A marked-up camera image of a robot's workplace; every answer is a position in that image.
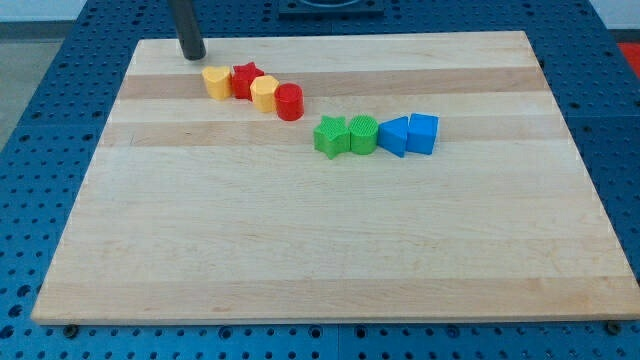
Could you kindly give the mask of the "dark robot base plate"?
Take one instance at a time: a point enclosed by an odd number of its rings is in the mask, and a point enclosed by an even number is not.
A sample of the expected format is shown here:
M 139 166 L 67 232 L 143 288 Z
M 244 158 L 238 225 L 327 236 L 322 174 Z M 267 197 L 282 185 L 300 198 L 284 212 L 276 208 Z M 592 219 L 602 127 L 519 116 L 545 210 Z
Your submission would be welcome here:
M 384 8 L 384 0 L 279 0 L 278 18 L 381 15 Z

